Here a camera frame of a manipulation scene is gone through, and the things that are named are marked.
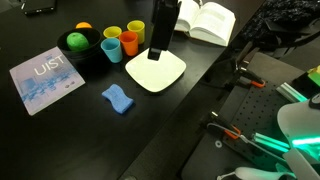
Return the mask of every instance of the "green apple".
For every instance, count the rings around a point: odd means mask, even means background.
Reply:
[[[68,35],[67,44],[71,51],[82,51],[89,47],[87,38],[78,32],[73,32]]]

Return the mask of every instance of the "sponge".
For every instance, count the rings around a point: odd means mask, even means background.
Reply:
[[[102,96],[109,99],[113,109],[120,114],[133,104],[133,99],[127,97],[121,87],[116,84],[112,84],[109,89],[102,92]]]

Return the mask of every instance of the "uist booklet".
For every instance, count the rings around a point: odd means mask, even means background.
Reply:
[[[10,74],[31,116],[85,83],[58,47],[10,69]]]
[[[200,6],[193,0],[180,1],[176,31],[186,32],[191,38],[228,46],[236,21],[232,11],[214,2]]]

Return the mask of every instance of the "open book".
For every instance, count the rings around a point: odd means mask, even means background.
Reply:
[[[233,12],[214,2],[207,2],[200,7],[193,0],[179,1],[182,4],[174,28],[176,31],[187,32],[195,39],[228,46],[236,20]]]

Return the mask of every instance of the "cable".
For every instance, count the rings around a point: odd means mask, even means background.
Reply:
[[[235,172],[231,172],[231,173],[229,173],[229,174],[225,174],[225,175],[218,176],[218,177],[217,177],[217,180],[222,180],[223,178],[228,177],[228,176],[231,176],[231,175],[234,175],[234,174],[236,174],[236,173],[235,173]]]
[[[244,135],[240,135],[240,134],[238,134],[238,133],[236,133],[236,132],[234,132],[234,131],[232,131],[232,130],[230,130],[230,129],[227,129],[227,128],[225,128],[225,127],[223,127],[223,126],[220,126],[220,125],[218,125],[218,124],[215,124],[215,123],[208,123],[208,124],[207,124],[207,128],[208,128],[209,126],[216,126],[216,127],[220,128],[220,129],[229,131],[231,134],[233,134],[233,135],[235,135],[235,136],[238,136],[243,142],[249,143],[249,144],[253,145],[254,147],[262,150],[263,152],[269,154],[270,156],[272,156],[272,157],[274,157],[274,158],[276,158],[276,159],[278,159],[278,160],[280,160],[280,161],[282,161],[282,162],[286,162],[286,160],[284,160],[283,158],[281,158],[281,157],[273,154],[272,152],[264,149],[263,147],[257,145],[256,143],[250,141],[250,140],[247,139]]]
[[[200,5],[200,7],[202,7],[202,6],[203,6],[203,2],[202,2],[202,0],[199,0],[199,5]]]

